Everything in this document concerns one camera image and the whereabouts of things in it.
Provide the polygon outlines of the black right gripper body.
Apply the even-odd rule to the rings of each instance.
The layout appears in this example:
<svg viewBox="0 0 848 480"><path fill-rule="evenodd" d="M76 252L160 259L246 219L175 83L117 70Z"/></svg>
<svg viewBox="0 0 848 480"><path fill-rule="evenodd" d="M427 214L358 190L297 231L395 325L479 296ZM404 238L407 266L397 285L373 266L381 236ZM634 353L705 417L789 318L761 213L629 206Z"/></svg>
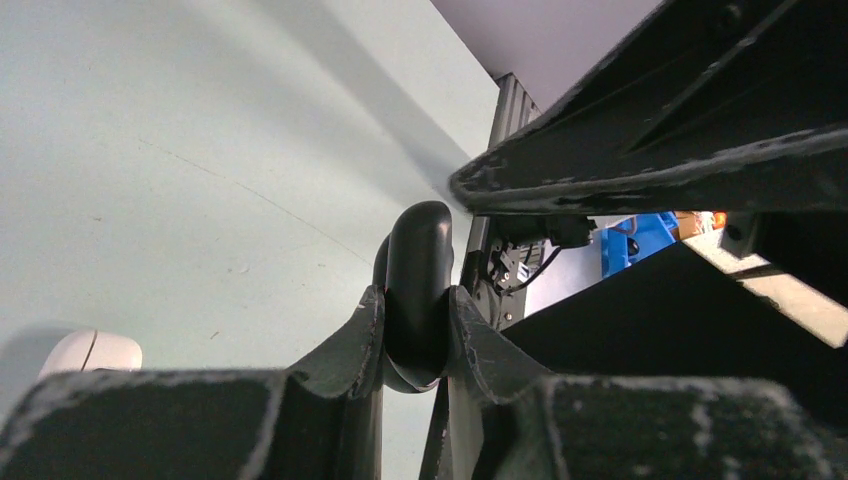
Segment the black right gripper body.
<svg viewBox="0 0 848 480"><path fill-rule="evenodd" d="M847 213L732 212L720 246L757 255L830 299L847 297Z"/></svg>

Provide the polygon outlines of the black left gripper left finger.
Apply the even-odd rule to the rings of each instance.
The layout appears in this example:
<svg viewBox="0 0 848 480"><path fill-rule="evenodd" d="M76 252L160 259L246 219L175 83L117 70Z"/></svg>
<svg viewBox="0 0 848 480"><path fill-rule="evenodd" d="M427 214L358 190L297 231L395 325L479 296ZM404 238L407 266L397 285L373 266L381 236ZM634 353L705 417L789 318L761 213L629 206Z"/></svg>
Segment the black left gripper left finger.
<svg viewBox="0 0 848 480"><path fill-rule="evenodd" d="M55 374L1 434L5 479L377 479L384 291L285 369Z"/></svg>

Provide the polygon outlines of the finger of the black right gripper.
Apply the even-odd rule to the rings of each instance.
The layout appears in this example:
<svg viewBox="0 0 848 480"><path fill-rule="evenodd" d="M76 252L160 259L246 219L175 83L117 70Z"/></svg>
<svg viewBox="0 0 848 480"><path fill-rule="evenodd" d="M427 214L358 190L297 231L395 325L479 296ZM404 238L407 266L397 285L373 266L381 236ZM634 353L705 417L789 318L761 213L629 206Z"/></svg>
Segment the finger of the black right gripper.
<svg viewBox="0 0 848 480"><path fill-rule="evenodd" d="M847 5L665 1L450 178L479 215L847 207Z"/></svg>

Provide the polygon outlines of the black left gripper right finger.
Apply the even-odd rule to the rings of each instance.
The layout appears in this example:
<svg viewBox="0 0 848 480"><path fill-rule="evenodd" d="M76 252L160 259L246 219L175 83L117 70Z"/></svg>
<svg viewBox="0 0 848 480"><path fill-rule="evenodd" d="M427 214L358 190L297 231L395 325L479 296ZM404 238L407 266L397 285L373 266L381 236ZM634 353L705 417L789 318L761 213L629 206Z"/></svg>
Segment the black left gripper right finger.
<svg viewBox="0 0 848 480"><path fill-rule="evenodd" d="M847 444L764 380L557 374L446 295L456 479L843 479Z"/></svg>

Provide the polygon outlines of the black cylindrical cap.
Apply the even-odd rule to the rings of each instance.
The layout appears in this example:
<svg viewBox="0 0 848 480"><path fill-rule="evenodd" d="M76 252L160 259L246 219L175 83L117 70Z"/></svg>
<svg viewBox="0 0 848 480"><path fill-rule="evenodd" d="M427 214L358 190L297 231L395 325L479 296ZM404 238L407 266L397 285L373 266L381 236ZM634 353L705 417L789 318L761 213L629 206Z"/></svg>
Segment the black cylindrical cap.
<svg viewBox="0 0 848 480"><path fill-rule="evenodd" d="M383 381L394 391L423 393L442 375L453 263L452 215L440 201L408 207L378 249L372 283L386 302Z"/></svg>

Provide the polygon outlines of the white earbud charging case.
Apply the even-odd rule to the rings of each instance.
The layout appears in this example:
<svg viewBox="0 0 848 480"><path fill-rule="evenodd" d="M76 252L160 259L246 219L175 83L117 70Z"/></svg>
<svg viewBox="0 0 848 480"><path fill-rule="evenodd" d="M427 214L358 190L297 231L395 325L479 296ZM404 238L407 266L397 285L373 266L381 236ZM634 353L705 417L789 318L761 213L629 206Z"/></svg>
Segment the white earbud charging case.
<svg viewBox="0 0 848 480"><path fill-rule="evenodd" d="M62 372L133 371L142 363L142 349L135 340L102 330L77 330L51 350L37 379Z"/></svg>

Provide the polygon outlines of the cluttered background shelf items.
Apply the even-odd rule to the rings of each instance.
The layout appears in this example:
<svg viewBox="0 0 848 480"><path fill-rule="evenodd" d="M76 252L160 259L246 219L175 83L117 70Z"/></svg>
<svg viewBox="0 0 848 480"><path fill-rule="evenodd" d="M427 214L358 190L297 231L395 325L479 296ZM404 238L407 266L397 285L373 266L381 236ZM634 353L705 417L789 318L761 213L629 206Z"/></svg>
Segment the cluttered background shelf items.
<svg viewBox="0 0 848 480"><path fill-rule="evenodd" d="M720 230L725 227L727 214L721 211L675 211L678 226L673 235L677 240Z"/></svg>

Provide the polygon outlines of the blue plastic storage bin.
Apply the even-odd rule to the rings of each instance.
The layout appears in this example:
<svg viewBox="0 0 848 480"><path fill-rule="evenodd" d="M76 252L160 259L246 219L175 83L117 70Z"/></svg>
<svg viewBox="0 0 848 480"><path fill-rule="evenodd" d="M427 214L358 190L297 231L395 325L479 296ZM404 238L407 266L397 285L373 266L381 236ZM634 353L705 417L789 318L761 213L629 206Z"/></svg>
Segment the blue plastic storage bin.
<svg viewBox="0 0 848 480"><path fill-rule="evenodd" d="M608 278L676 242L672 212L639 214L601 231L601 276Z"/></svg>

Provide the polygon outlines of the aluminium frame post right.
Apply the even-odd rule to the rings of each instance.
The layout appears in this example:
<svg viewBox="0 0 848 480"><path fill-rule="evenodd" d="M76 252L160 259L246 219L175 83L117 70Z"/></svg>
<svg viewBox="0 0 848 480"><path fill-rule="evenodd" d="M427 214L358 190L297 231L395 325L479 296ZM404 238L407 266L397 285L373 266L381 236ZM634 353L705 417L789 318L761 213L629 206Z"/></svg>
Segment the aluminium frame post right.
<svg viewBox="0 0 848 480"><path fill-rule="evenodd" d="M496 84L499 87L499 95L489 138L490 148L541 115L541 110L513 73L501 76L496 80Z"/></svg>

